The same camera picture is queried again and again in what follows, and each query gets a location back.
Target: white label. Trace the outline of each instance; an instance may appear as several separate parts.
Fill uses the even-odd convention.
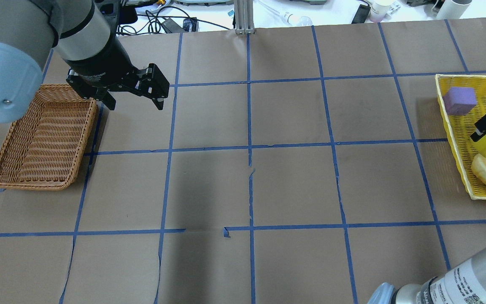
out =
[[[430,295],[434,304],[486,304],[486,290],[474,274],[472,259],[430,285]]]

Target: metal bracket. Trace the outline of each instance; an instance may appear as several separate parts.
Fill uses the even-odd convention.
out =
[[[234,0],[235,33],[254,33],[252,0]]]

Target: white cylinder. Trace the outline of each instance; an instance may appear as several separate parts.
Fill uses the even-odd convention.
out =
[[[445,0],[436,19],[459,19],[472,0]]]
[[[386,17],[389,7],[395,0],[373,0],[373,5],[370,8],[369,20],[372,22],[380,22]]]

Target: brown wicker basket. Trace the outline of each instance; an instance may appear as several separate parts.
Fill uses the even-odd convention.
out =
[[[62,190],[75,181],[97,113],[67,84],[43,84],[0,150],[0,188]]]

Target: yellow basket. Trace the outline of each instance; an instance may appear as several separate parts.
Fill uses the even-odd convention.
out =
[[[474,88],[478,105],[467,115],[448,116],[442,95],[447,94],[451,87]],[[437,74],[436,88],[448,142],[466,192],[473,200],[486,200],[486,185],[470,169],[474,156],[478,154],[471,142],[470,134],[475,131],[474,123],[486,114],[486,76]]]

